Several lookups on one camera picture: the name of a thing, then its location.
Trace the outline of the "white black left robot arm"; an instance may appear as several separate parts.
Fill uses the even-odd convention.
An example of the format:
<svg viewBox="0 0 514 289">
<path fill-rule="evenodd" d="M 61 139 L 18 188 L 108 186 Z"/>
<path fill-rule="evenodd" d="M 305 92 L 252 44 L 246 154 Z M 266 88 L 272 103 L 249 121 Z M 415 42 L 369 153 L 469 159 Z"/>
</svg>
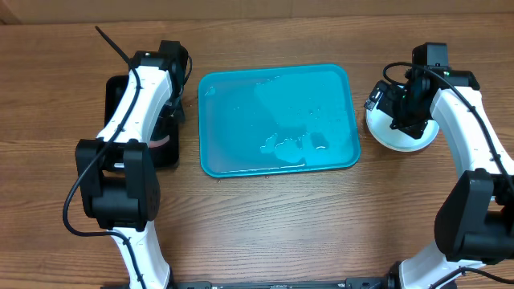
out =
<svg viewBox="0 0 514 289">
<path fill-rule="evenodd" d="M 130 288 L 169 288 L 155 228 L 161 190 L 157 170 L 178 163 L 183 88 L 192 71 L 188 51 L 163 40 L 137 51 L 129 72 L 106 83 L 104 128 L 75 148 L 84 212 L 113 238 Z"/>
</svg>

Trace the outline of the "light blue plate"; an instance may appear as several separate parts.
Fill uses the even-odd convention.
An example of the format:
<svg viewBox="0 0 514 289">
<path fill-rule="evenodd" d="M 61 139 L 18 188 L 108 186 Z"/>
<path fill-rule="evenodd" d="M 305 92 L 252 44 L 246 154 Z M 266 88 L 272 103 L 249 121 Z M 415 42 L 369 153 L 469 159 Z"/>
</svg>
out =
<svg viewBox="0 0 514 289">
<path fill-rule="evenodd" d="M 374 108 L 367 110 L 365 114 L 366 124 L 371 135 L 388 149 L 410 153 L 427 147 L 438 135 L 439 125 L 434 120 L 429 120 L 422 137 L 414 139 L 399 129 L 391 129 L 392 118 L 384 112 Z"/>
</svg>

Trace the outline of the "green pink sponge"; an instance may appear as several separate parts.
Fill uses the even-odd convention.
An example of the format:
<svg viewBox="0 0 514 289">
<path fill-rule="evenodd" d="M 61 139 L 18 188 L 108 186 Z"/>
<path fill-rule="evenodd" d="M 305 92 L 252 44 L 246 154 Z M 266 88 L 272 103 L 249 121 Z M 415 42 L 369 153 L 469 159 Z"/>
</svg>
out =
<svg viewBox="0 0 514 289">
<path fill-rule="evenodd" d="M 150 149 L 163 149 L 169 144 L 169 141 L 170 141 L 169 135 L 164 136 L 160 140 L 151 140 L 149 142 L 149 148 Z"/>
</svg>

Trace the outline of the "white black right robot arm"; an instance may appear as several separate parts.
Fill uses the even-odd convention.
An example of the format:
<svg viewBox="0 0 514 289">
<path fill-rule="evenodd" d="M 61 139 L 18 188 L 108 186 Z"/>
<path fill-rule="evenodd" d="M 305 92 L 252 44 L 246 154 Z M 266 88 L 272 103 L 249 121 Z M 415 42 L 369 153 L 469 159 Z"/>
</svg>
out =
<svg viewBox="0 0 514 289">
<path fill-rule="evenodd" d="M 458 180 L 434 220 L 434 240 L 383 277 L 347 288 L 453 288 L 468 272 L 513 256 L 513 160 L 496 135 L 479 83 L 448 62 L 447 45 L 413 49 L 405 81 L 384 77 L 365 102 L 366 124 L 388 149 L 411 153 L 445 136 Z"/>
</svg>

